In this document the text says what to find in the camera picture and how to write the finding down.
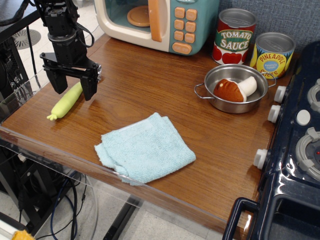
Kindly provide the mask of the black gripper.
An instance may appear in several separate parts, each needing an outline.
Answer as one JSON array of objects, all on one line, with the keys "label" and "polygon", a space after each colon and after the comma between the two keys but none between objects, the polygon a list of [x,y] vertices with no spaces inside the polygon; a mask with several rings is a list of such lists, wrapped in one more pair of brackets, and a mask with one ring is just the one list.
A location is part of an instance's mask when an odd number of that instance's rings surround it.
[{"label": "black gripper", "polygon": [[[85,37],[77,34],[74,37],[48,36],[53,46],[53,52],[43,52],[40,58],[43,60],[43,68],[48,67],[47,77],[56,93],[62,94],[68,87],[66,73],[64,70],[53,70],[61,67],[90,69],[94,63],[87,57],[87,48]],[[89,101],[97,92],[98,77],[82,76],[80,78],[83,95],[86,101]]]}]

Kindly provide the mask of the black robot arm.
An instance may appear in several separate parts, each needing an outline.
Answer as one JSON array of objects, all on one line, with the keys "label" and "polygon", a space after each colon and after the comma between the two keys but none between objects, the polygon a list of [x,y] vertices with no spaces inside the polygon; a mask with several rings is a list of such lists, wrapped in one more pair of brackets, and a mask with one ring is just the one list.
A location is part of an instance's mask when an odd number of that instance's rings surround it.
[{"label": "black robot arm", "polygon": [[67,89],[67,77],[78,78],[85,100],[90,100],[97,92],[101,66],[87,57],[95,38],[86,44],[84,32],[89,30],[77,23],[78,7],[71,0],[35,0],[34,4],[54,50],[40,54],[53,89],[61,94]]}]

